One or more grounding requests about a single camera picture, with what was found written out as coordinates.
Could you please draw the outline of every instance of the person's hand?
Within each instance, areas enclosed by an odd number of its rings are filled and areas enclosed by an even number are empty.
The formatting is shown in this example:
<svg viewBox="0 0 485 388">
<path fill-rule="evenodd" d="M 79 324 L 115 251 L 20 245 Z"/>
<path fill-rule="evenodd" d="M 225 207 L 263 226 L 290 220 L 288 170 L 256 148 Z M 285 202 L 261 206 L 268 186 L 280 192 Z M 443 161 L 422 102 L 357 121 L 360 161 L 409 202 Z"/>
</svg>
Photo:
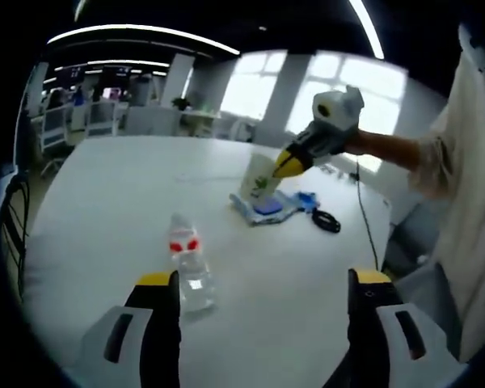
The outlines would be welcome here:
<svg viewBox="0 0 485 388">
<path fill-rule="evenodd" d="M 345 144 L 345 152 L 353 155 L 366 154 L 366 141 L 363 131 L 358 130 Z"/>
</svg>

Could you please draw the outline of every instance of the beige shirt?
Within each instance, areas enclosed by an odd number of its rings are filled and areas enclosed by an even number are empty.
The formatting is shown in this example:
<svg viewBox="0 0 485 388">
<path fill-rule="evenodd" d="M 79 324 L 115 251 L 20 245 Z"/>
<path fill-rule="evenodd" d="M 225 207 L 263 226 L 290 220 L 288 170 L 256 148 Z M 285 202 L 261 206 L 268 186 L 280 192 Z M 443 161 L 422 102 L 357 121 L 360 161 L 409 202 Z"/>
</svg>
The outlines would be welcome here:
<svg viewBox="0 0 485 388">
<path fill-rule="evenodd" d="M 485 77 L 463 56 L 449 102 L 420 140 L 422 162 L 410 184 L 450 207 L 433 252 L 462 320 L 460 360 L 485 343 Z"/>
</svg>

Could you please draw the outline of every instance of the plastic water bottle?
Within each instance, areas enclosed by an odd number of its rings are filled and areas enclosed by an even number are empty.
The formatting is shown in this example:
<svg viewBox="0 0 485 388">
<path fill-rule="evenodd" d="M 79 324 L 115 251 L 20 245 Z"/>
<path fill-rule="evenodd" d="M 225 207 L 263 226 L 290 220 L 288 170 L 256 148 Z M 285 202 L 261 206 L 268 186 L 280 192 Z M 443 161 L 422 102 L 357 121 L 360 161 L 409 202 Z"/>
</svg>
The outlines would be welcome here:
<svg viewBox="0 0 485 388">
<path fill-rule="evenodd" d="M 183 312 L 203 310 L 214 305 L 212 275 L 201 253 L 199 235 L 181 214 L 171 218 L 169 249 L 179 273 L 179 295 Z"/>
</svg>

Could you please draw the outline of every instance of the potted plant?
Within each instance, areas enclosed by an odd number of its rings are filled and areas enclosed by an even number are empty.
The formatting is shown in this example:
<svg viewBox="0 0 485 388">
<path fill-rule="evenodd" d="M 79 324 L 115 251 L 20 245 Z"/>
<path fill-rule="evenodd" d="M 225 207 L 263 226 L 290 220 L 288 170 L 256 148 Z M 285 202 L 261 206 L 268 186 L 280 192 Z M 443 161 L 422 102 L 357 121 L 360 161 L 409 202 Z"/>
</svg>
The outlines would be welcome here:
<svg viewBox="0 0 485 388">
<path fill-rule="evenodd" d="M 189 103 L 187 99 L 182 99 L 180 97 L 176 97 L 171 103 L 172 106 L 178 108 L 179 111 L 184 111 L 187 107 L 191 106 L 191 103 Z"/>
</svg>

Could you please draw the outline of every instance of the black ceiling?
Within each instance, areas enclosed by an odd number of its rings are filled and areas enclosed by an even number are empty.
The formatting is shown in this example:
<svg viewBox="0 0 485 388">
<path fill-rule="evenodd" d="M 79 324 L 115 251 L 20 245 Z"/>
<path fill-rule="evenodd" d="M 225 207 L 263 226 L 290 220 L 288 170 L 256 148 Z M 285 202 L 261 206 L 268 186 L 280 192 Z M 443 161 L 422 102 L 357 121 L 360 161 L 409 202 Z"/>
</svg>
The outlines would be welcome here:
<svg viewBox="0 0 485 388">
<path fill-rule="evenodd" d="M 364 0 L 385 60 L 443 94 L 458 63 L 458 22 L 451 0 Z M 168 27 L 203 36 L 247 53 L 288 49 L 291 53 L 334 50 L 373 57 L 348 0 L 246 0 L 245 2 L 155 2 L 89 0 L 71 29 L 131 23 Z M 56 33 L 68 31 L 61 26 Z M 108 30 L 67 37 L 47 46 L 51 65 L 93 60 L 170 62 L 174 53 L 195 52 L 198 61 L 223 61 L 231 53 L 208 44 L 157 32 Z"/>
</svg>

